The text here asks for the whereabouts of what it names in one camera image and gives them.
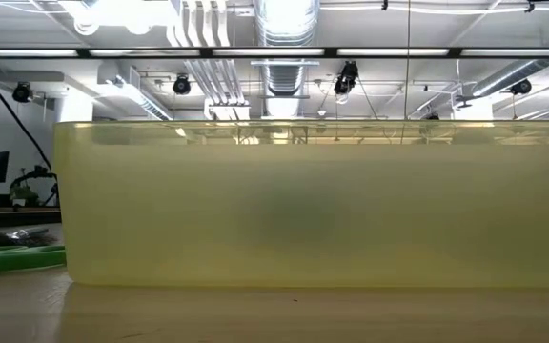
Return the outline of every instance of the green hose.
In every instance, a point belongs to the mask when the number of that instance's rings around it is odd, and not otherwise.
[[[66,264],[65,247],[0,247],[0,272]]]

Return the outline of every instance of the black cable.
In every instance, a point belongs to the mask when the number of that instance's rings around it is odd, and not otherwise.
[[[52,165],[50,164],[50,160],[48,159],[48,157],[46,157],[46,154],[44,153],[44,151],[42,150],[42,148],[39,146],[39,144],[37,143],[37,141],[35,140],[35,138],[33,138],[33,136],[31,135],[31,133],[27,130],[27,128],[25,128],[25,125],[23,125],[23,123],[20,121],[20,119],[18,118],[18,116],[16,115],[16,113],[14,112],[14,110],[11,108],[10,104],[8,103],[8,101],[6,101],[6,99],[4,98],[4,96],[1,94],[0,92],[0,100],[1,102],[4,104],[4,106],[6,107],[6,109],[8,110],[8,112],[11,114],[11,116],[14,118],[14,121],[16,122],[16,124],[18,124],[18,126],[20,127],[20,129],[25,133],[25,135],[29,138],[29,140],[31,141],[31,143],[35,146],[35,148],[37,149],[37,151],[39,151],[39,154],[42,156],[42,158],[44,159],[44,162],[46,162],[46,165],[48,166],[48,169],[49,170],[52,170]]]

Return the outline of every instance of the wire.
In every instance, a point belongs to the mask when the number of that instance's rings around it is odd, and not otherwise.
[[[512,120],[516,120],[519,117],[516,115],[516,95],[512,94],[512,108],[514,109],[514,116],[512,117]]]
[[[408,86],[409,86],[409,78],[410,78],[410,15],[411,15],[411,9],[412,7],[412,0],[408,0],[408,39],[406,42],[406,48],[408,50],[406,51],[406,87],[404,89],[404,120],[408,120]]]
[[[16,113],[14,112],[14,110],[11,108],[10,104],[8,103],[8,101],[6,101],[6,98],[4,98],[4,96],[1,94],[0,92],[0,101],[4,104],[4,106],[6,107],[6,109],[8,110],[8,112],[11,114],[12,118],[14,118],[14,121],[16,122],[16,124],[18,124],[18,126],[20,127],[20,129],[25,133],[25,135],[29,138],[29,140],[31,141],[31,143],[35,146],[35,148],[37,149],[37,151],[39,151],[39,154],[42,156],[42,159],[44,160],[44,162],[46,162],[46,165],[48,166],[48,169],[49,170],[52,170],[52,165],[50,163],[50,160],[48,159],[48,157],[46,157],[46,154],[44,153],[44,151],[42,150],[42,148],[39,146],[39,144],[37,143],[37,141],[35,140],[35,138],[33,138],[33,136],[31,135],[31,133],[27,130],[27,128],[25,127],[25,125],[23,125],[23,123],[20,121],[20,119],[18,118],[18,116],[16,115]]]
[[[322,6],[320,10],[381,10],[381,5],[367,6]],[[440,14],[440,15],[482,15],[482,14],[501,14],[512,12],[525,12],[526,8],[516,9],[496,9],[496,10],[436,10],[425,8],[405,8],[390,6],[388,10],[403,10],[422,14]],[[538,11],[549,11],[548,7],[536,7]]]
[[[359,86],[361,86],[361,89],[363,90],[363,94],[366,96],[366,100],[368,101],[368,105],[370,105],[370,110],[372,110],[372,114],[374,115],[374,118],[378,119],[378,115],[376,114],[376,110],[374,109],[374,106],[372,106],[372,102],[370,101],[370,98],[368,97],[368,92],[363,87],[363,82],[361,82],[361,77],[359,77],[359,75],[357,76],[357,81],[359,81]]]
[[[20,10],[20,11],[23,11],[23,12],[26,12],[26,13],[41,13],[41,14],[64,14],[64,13],[68,13],[66,10],[26,10],[26,9],[17,8],[14,5],[3,4],[3,3],[0,3],[0,6],[1,7],[6,7],[6,8],[9,8],[9,9],[13,9],[13,10]]]
[[[321,109],[323,109],[323,105],[325,104],[325,100],[328,99],[328,96],[330,95],[330,91],[332,90],[332,87],[334,86],[334,81],[336,80],[336,76],[334,76],[334,78],[332,79],[332,82],[330,83],[330,88],[328,89],[328,91],[324,94],[325,96],[323,96],[323,101],[321,101],[321,105],[319,105],[319,108],[316,110],[317,112],[321,111]]]

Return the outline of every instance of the pipe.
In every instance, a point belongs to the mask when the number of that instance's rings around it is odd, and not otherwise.
[[[188,37],[195,47],[201,47],[202,43],[198,37],[197,28],[197,5],[196,0],[188,0]],[[227,97],[224,90],[221,88],[217,74],[213,70],[213,66],[209,61],[195,61],[194,67],[200,66],[200,73],[205,77],[207,85],[213,89],[213,95],[217,100],[217,104],[227,103]]]
[[[309,46],[315,36],[319,0],[254,0],[255,21],[261,46]],[[262,68],[267,96],[301,95],[305,67]],[[267,99],[272,117],[297,116],[299,100]]]
[[[472,88],[475,97],[488,96],[511,87],[527,77],[549,67],[549,59],[514,62],[478,82]]]
[[[188,38],[186,38],[186,33],[184,30],[184,11],[183,9],[180,9],[178,13],[178,18],[176,22],[171,27],[171,30],[167,30],[167,38],[169,39],[169,42],[172,46],[176,47],[179,44],[182,47],[189,47],[190,42],[188,41]],[[198,84],[198,87],[202,89],[202,91],[211,99],[213,104],[217,104],[220,102],[220,99],[215,96],[215,90],[211,87],[211,85],[208,83],[208,79],[205,79],[205,76],[198,72],[202,71],[202,67],[197,63],[198,61],[184,61],[184,64],[191,75],[194,76],[194,79],[196,80],[196,83]]]
[[[171,43],[171,46],[178,47],[179,44],[183,47],[188,47],[190,43],[188,43],[188,40],[186,39],[185,34],[183,34],[183,14],[180,13],[179,15],[179,22],[174,25],[167,28],[167,39],[169,40],[169,43]],[[186,66],[186,69],[190,72],[190,74],[194,77],[194,80],[198,84],[198,87],[207,95],[211,101],[216,104],[217,101],[215,100],[215,97],[211,90],[207,87],[206,82],[198,75],[196,70],[194,69],[194,65],[192,61],[185,60],[184,65]]]
[[[219,39],[219,44],[222,47],[230,46],[230,39],[228,39],[228,9],[226,7],[226,0],[216,0],[217,1],[217,38]],[[245,95],[243,94],[243,89],[238,80],[238,75],[236,74],[236,66],[234,65],[233,60],[224,60],[222,70],[227,73],[230,78],[232,88],[231,93],[234,93],[236,98],[236,103],[239,105],[245,105]]]
[[[203,25],[202,25],[202,36],[207,42],[207,46],[215,47],[217,43],[215,42],[214,30],[213,30],[213,6],[211,5],[211,0],[201,0],[202,1],[202,10],[203,10]],[[230,95],[229,103],[237,104],[238,100],[236,94],[234,93],[233,85],[230,81],[230,75],[226,70],[224,63],[221,60],[215,61],[215,69],[218,70],[224,78],[224,83],[228,89],[228,94]]]

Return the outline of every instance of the desk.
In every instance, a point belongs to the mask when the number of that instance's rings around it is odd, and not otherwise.
[[[549,343],[549,291],[95,288],[0,274],[0,342]]]

